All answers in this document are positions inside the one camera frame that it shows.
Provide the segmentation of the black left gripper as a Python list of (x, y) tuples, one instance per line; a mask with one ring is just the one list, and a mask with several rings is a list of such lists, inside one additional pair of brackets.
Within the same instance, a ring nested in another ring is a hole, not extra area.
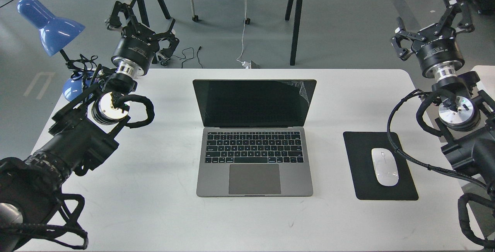
[[(134, 0), (130, 4), (116, 1), (105, 24), (109, 31), (122, 32), (121, 39), (111, 57), (113, 64), (119, 66), (122, 62), (131, 62), (134, 64), (135, 76), (144, 76), (147, 74), (156, 52), (159, 64), (167, 66), (180, 40), (173, 30), (175, 19), (172, 19), (166, 32), (157, 34), (158, 41), (151, 40), (150, 37), (155, 32), (147, 26), (140, 26), (133, 11), (134, 4)], [(126, 26), (122, 24), (121, 14), (127, 21)], [(169, 45), (166, 48), (159, 49), (158, 42), (162, 41), (167, 41)]]

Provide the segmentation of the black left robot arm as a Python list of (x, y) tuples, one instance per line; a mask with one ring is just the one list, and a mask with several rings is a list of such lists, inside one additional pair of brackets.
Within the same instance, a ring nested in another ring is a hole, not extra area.
[(83, 176), (106, 161), (118, 148), (117, 134), (124, 128), (140, 128), (155, 117), (152, 101), (133, 94), (136, 76), (147, 74), (157, 55), (172, 56), (179, 44), (172, 19), (166, 32), (156, 33), (140, 23), (131, 4), (115, 2), (108, 29), (120, 30), (113, 55), (116, 69), (98, 65), (80, 70), (82, 92), (53, 115), (53, 136), (26, 159), (1, 160), (1, 251), (12, 252), (33, 238), (60, 243), (72, 233), (88, 246), (88, 233), (78, 224), (85, 199), (64, 194), (62, 184), (71, 174)]

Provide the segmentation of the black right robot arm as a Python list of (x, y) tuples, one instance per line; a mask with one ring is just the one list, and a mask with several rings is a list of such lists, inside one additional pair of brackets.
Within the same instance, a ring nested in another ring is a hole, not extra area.
[[(494, 100), (484, 91), (473, 89), (480, 81), (475, 71), (456, 74), (465, 61), (456, 36), (473, 32), (471, 14), (464, 0), (443, 0), (446, 11), (439, 22), (418, 32), (407, 31), (398, 17), (398, 28), (391, 38), (396, 55), (405, 61), (415, 55), (422, 75), (435, 79), (431, 92), (415, 89), (392, 110), (387, 121), (387, 137), (393, 152), (428, 170), (476, 184), (486, 190), (488, 199), (477, 194), (463, 194), (458, 199), (458, 218), (462, 233), (470, 241), (485, 249), (494, 249), (494, 241), (479, 238), (470, 227), (468, 203), (475, 202), (494, 209), (495, 133)], [(422, 102), (416, 112), (416, 121), (428, 134), (444, 137), (447, 144), (441, 148), (452, 169), (432, 166), (411, 157), (391, 137), (391, 120), (401, 105), (413, 97)]]

